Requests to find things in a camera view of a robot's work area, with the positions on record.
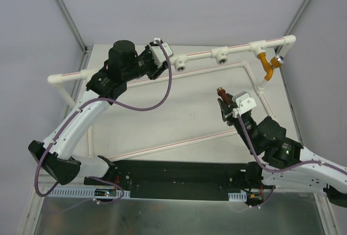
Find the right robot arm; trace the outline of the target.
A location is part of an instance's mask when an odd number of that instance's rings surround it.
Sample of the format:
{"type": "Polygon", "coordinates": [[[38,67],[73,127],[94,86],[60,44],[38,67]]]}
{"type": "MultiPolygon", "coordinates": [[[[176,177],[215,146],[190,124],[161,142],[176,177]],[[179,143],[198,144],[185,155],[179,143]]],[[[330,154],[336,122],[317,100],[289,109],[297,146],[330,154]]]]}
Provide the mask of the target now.
{"type": "Polygon", "coordinates": [[[252,117],[255,100],[248,92],[236,96],[217,89],[222,120],[233,126],[253,162],[246,165],[242,179],[233,178],[240,188],[282,186],[302,189],[346,207],[346,167],[326,160],[289,138],[287,130],[272,117],[257,123],[252,117]]]}

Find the brown water faucet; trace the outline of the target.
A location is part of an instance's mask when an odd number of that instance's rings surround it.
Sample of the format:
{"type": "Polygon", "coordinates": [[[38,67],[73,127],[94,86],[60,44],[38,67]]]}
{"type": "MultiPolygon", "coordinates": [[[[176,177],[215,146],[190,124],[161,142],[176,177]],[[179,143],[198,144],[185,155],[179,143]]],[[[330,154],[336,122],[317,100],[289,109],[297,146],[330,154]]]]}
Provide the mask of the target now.
{"type": "Polygon", "coordinates": [[[228,93],[222,87],[219,87],[217,89],[217,95],[223,100],[223,102],[226,105],[230,105],[231,104],[231,99],[230,99],[228,93]]]}

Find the white PVC pipe frame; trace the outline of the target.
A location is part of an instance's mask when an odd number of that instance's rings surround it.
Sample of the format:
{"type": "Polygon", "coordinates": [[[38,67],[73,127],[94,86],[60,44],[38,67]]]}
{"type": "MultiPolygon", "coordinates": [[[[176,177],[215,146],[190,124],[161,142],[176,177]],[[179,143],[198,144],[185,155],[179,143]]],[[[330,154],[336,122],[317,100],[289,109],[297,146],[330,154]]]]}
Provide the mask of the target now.
{"type": "MultiPolygon", "coordinates": [[[[276,48],[277,55],[280,55],[284,57],[287,52],[292,48],[292,46],[296,42],[296,37],[294,35],[287,35],[283,36],[278,39],[272,39],[272,40],[260,40],[260,41],[254,41],[243,45],[237,45],[237,46],[223,46],[223,47],[214,47],[210,50],[206,50],[199,53],[191,53],[191,54],[177,54],[173,55],[170,58],[171,65],[174,66],[175,71],[177,72],[172,76],[173,79],[182,78],[185,75],[186,76],[193,76],[195,74],[199,74],[201,72],[212,72],[212,71],[218,71],[221,69],[231,69],[236,67],[243,67],[248,77],[250,78],[250,81],[253,84],[253,88],[255,93],[257,94],[258,98],[260,99],[265,111],[269,116],[271,116],[274,120],[276,120],[276,115],[273,113],[270,105],[268,104],[266,97],[265,97],[265,88],[268,85],[268,81],[266,81],[264,78],[261,81],[257,81],[255,79],[255,76],[250,68],[249,63],[247,63],[245,60],[229,63],[227,64],[227,56],[235,53],[243,53],[243,52],[251,52],[255,55],[257,58],[257,55],[260,53],[266,53],[265,50],[267,48],[276,48]],[[211,58],[217,61],[217,66],[211,67],[211,68],[204,68],[204,69],[198,69],[195,71],[190,72],[184,72],[185,66],[189,61],[195,61],[195,60],[202,60],[211,58]]],[[[60,96],[67,102],[68,106],[70,108],[74,108],[75,101],[73,100],[73,97],[67,93],[65,87],[63,86],[64,83],[68,81],[85,81],[88,82],[92,75],[95,74],[97,70],[95,68],[90,69],[82,69],[78,72],[68,73],[68,74],[53,74],[50,75],[47,79],[47,81],[58,91],[60,96]]]]}

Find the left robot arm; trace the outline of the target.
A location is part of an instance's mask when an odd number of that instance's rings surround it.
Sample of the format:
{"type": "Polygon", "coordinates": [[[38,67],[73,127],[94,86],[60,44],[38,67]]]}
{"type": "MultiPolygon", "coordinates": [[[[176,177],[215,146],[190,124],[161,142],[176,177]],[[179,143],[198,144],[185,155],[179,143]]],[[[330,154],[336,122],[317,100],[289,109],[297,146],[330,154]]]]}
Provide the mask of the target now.
{"type": "Polygon", "coordinates": [[[110,162],[102,156],[78,157],[73,151],[94,121],[127,90],[131,80],[147,76],[155,80],[171,71],[173,52],[162,40],[154,40],[138,54],[133,42],[119,40],[108,51],[100,70],[92,75],[86,90],[70,114],[49,137],[32,141],[28,150],[39,168],[43,168],[59,184],[66,185],[76,177],[95,176],[102,185],[114,181],[110,162]]]}

